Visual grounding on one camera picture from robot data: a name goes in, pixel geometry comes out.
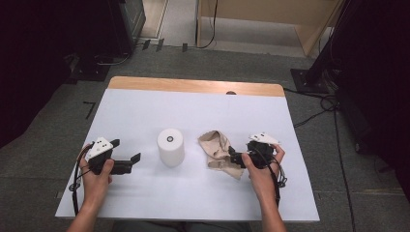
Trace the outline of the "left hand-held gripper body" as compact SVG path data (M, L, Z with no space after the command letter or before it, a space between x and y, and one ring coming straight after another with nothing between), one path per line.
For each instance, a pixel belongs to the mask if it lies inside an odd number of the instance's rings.
M103 171L103 166L107 160L111 159L113 147L110 141L103 137L98 137L93 144L91 151L86 155L86 160L89 165L89 169L96 175L100 175ZM132 172L132 162L130 160L116 160L111 175L123 175L130 174Z

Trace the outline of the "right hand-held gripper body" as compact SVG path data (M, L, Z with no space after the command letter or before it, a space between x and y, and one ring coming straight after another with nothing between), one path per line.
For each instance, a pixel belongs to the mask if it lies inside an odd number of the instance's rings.
M279 142L265 132L252 134L249 137L247 154L256 168L263 169L272 162L278 162L274 154L273 145L279 145Z

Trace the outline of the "beige cloth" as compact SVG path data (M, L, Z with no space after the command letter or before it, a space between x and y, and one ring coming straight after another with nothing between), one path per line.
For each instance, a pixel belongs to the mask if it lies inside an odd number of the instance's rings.
M223 171L236 180L240 180L244 170L239 164L230 160L228 153L231 143L219 130L205 132L198 137L198 143L207 155L207 165L210 169Z

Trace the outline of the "person's right hand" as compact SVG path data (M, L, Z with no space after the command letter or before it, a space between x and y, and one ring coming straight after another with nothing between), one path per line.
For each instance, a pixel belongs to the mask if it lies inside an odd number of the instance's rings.
M276 184L274 179L279 174L280 163L285 155L285 152L279 145L273 145L273 148L276 151L275 160L269 167L265 167L263 169L255 167L248 154L242 154L242 160L249 172L252 187L261 207L276 207L278 205Z

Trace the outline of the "person's left hand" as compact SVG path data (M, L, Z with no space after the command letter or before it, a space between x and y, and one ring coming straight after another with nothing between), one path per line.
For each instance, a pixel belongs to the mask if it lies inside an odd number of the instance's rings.
M84 199L81 210L97 211L103 204L107 194L108 186L112 182L111 170L114 165L113 159L104 162L102 172L99 175L94 174L90 169L85 158L80 160L80 169L84 187Z

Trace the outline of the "person's lap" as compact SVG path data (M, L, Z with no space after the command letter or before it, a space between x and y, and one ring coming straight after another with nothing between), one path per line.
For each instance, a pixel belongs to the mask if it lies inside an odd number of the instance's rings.
M247 222L115 221L111 232L252 232Z

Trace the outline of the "black metal stand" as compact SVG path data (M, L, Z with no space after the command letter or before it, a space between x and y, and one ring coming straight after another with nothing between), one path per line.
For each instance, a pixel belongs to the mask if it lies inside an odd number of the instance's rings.
M341 13L336 25L323 50L308 70L291 69L296 91L301 94L328 94L328 87L323 77L323 72L330 66L339 66L341 60L336 57L336 42L341 38L342 30L351 19L351 10L355 0L344 0Z

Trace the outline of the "dark curtain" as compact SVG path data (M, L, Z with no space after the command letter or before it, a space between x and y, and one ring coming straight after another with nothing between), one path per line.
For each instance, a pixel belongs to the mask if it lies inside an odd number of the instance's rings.
M21 136L72 71L96 66L99 0L0 0L0 148Z
M410 201L410 0L346 0L332 55L338 87L369 125L364 143Z

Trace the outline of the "black cabinet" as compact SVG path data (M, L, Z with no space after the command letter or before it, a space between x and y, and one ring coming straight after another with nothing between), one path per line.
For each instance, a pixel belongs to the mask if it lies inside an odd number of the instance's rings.
M114 53L131 54L146 21L142 0L108 0L113 22Z

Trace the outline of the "light wooden shelf unit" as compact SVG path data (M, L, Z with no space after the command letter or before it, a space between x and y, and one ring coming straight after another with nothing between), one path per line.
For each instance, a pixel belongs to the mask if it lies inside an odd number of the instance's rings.
M310 56L337 20L345 0L196 0L195 42L201 45L202 17L292 24L304 54Z

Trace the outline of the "black flat base plate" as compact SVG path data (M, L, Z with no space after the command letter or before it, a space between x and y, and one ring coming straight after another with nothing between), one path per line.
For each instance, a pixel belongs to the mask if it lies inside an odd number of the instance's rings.
M94 56L80 57L74 66L71 79L78 81L105 81L109 66L100 64Z

